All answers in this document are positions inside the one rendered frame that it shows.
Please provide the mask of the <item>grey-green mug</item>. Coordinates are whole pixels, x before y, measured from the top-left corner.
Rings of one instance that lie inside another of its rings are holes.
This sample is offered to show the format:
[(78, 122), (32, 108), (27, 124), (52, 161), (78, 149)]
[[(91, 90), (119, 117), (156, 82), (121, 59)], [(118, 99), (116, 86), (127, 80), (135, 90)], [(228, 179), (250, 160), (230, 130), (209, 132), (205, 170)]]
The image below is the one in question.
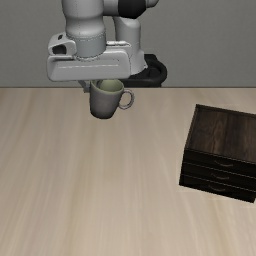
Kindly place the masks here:
[[(130, 95), (130, 101), (122, 105), (124, 94)], [(110, 119), (118, 108), (126, 110), (135, 100), (134, 93), (126, 89), (118, 79), (93, 80), (90, 82), (90, 112), (98, 119)]]

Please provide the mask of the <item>dark wooden cabinet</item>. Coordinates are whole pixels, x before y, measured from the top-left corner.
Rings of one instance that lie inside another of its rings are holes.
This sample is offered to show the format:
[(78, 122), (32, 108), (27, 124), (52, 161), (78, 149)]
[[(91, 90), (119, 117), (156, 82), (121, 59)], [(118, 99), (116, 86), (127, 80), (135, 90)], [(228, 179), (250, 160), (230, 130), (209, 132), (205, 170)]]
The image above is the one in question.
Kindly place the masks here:
[(197, 105), (179, 184), (246, 202), (256, 200), (256, 114)]

